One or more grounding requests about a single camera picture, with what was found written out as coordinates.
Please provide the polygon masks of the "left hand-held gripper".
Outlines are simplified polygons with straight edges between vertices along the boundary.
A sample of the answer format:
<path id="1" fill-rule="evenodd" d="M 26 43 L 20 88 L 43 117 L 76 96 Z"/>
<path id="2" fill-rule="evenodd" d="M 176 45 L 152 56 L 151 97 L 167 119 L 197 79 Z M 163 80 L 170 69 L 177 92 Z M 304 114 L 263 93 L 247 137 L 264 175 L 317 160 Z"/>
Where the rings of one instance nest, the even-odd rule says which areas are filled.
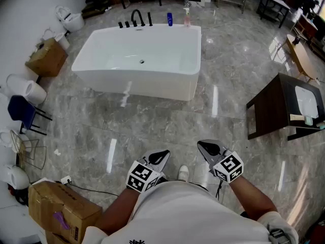
<path id="1" fill-rule="evenodd" d="M 134 161 L 126 178 L 126 186 L 139 193 L 154 187 L 164 177 L 163 169 L 171 155 L 168 149 L 149 150 Z"/>

